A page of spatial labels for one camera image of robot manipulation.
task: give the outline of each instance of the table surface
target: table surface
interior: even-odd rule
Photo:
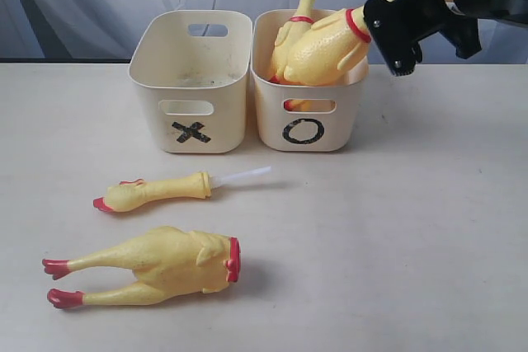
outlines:
[[[528,350],[528,68],[373,66],[349,144],[281,153],[247,137],[176,155],[150,137],[124,64],[0,65],[0,350]],[[273,166],[208,201],[113,216],[106,187]],[[238,283],[150,307],[69,311],[51,288],[116,289],[127,270],[53,281],[68,259],[172,225],[234,235]]]

